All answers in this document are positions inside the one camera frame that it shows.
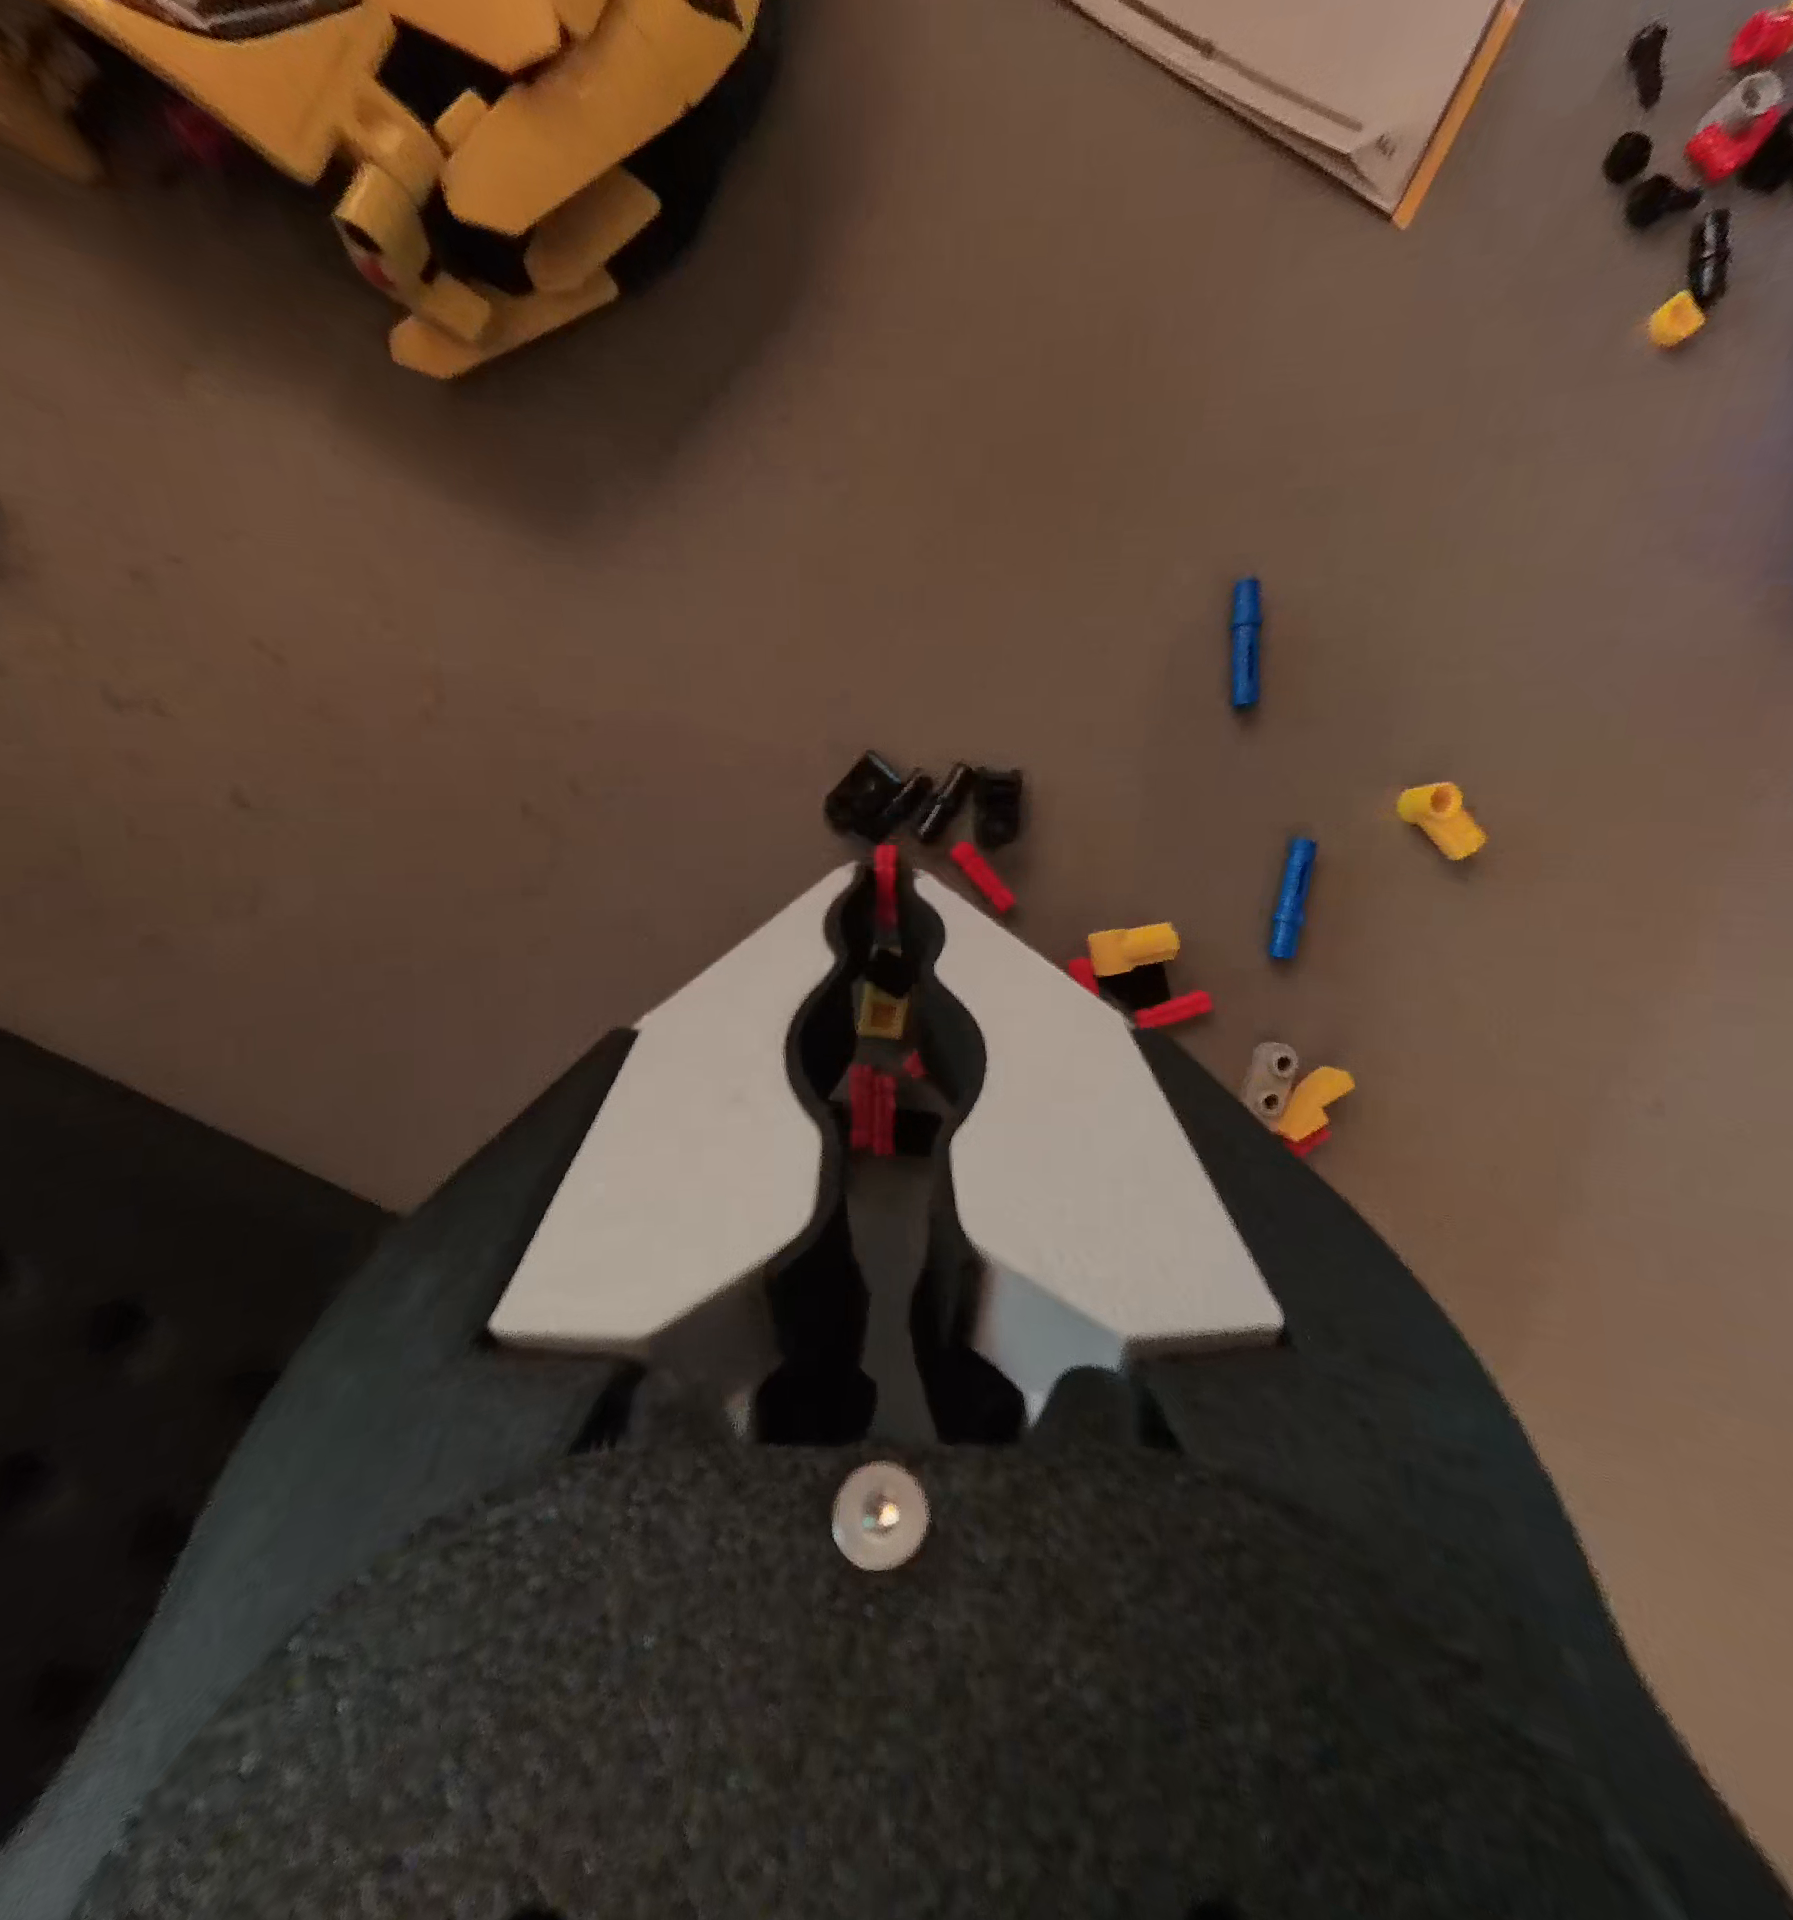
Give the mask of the yellow toy brick car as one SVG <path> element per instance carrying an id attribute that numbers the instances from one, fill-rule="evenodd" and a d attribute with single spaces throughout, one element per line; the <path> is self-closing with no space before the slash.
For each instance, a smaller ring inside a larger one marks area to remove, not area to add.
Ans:
<path id="1" fill-rule="evenodd" d="M 687 247 L 767 96 L 760 3 L 0 5 L 0 143 L 92 181 L 146 110 L 303 187 L 458 377 L 641 290 Z"/>

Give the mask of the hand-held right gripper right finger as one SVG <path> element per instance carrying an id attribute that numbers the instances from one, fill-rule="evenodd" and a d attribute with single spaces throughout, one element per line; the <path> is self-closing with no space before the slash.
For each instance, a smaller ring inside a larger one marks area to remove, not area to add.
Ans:
<path id="1" fill-rule="evenodd" d="M 967 1344 L 1038 1416 L 1070 1373 L 1269 1345 L 1282 1314 L 1118 1014 L 933 878 L 930 964 L 979 1043 L 947 1138 Z"/>

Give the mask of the open instruction booklet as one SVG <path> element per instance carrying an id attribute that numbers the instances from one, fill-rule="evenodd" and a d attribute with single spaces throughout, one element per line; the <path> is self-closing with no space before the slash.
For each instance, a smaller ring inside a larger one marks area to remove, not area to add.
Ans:
<path id="1" fill-rule="evenodd" d="M 1074 3 L 1390 227 L 1424 206 L 1519 3 Z"/>

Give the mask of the grey desk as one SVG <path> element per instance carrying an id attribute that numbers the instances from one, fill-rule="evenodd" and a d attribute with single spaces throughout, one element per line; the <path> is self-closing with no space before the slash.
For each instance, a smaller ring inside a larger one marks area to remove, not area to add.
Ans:
<path id="1" fill-rule="evenodd" d="M 1747 13 L 1525 5 L 1395 230 L 1066 5 L 804 5 L 674 275 L 465 384 L 291 196 L 0 150 L 0 1028 L 406 1207 L 862 750 L 1016 764 L 1034 943 L 1357 1077 L 1318 1171 L 1793 1887 L 1793 202 L 1661 355 L 1599 178 Z"/>

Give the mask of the loose small brick pieces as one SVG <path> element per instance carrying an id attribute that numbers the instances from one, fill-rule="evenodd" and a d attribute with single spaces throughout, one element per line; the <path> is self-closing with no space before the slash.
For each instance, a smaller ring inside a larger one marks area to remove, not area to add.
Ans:
<path id="1" fill-rule="evenodd" d="M 1262 590 L 1243 577 L 1230 596 L 1228 678 L 1230 708 L 1253 712 L 1260 701 Z M 965 883 L 999 913 L 1013 912 L 1014 896 L 986 858 L 1013 845 L 1024 824 L 1025 775 L 1013 767 L 955 762 L 940 778 L 901 774 L 875 751 L 862 753 L 823 795 L 823 823 L 839 835 L 868 845 L 898 842 L 912 833 L 918 845 L 933 845 L 969 811 L 975 839 L 950 845 L 952 866 Z M 1395 817 L 1419 831 L 1438 852 L 1460 862 L 1475 857 L 1486 835 L 1467 812 L 1456 784 L 1424 784 L 1398 793 Z M 1298 959 L 1307 924 L 1318 842 L 1294 837 L 1276 878 L 1267 925 L 1267 959 L 1284 964 Z M 893 1041 L 901 1032 L 907 973 L 893 959 L 898 927 L 878 930 L 870 909 L 870 963 L 859 996 L 859 1033 Z M 1170 992 L 1170 964 L 1180 954 L 1172 924 L 1101 930 L 1088 935 L 1085 953 L 1064 970 L 1084 992 L 1112 1004 L 1138 1033 L 1200 1022 L 1211 1011 L 1208 992 Z M 851 1141 L 857 1152 L 893 1154 L 893 1078 L 868 1067 L 851 1070 Z M 1305 1159 L 1331 1137 L 1331 1108 L 1354 1078 L 1335 1065 L 1299 1071 L 1298 1053 L 1282 1043 L 1256 1043 L 1244 1081 L 1244 1106 L 1286 1152 Z"/>

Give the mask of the scattered coloured brick pieces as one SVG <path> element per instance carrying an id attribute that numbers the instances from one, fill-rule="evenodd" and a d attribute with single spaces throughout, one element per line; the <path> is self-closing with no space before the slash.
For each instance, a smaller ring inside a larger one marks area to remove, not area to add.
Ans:
<path id="1" fill-rule="evenodd" d="M 1793 3 L 1747 13 L 1728 38 L 1724 71 L 1722 94 L 1674 152 L 1631 128 L 1599 161 L 1631 235 L 1684 230 L 1681 280 L 1641 327 L 1661 355 L 1700 339 L 1729 289 L 1733 206 L 1793 202 Z"/>

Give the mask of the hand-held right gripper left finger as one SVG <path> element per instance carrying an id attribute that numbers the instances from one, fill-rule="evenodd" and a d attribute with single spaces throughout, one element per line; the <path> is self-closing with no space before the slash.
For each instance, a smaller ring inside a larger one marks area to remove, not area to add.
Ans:
<path id="1" fill-rule="evenodd" d="M 791 1026 L 855 885 L 852 866 L 818 879 L 636 1024 L 487 1321 L 499 1348 L 641 1365 L 746 1423 L 779 1363 L 765 1283 L 823 1174 Z"/>

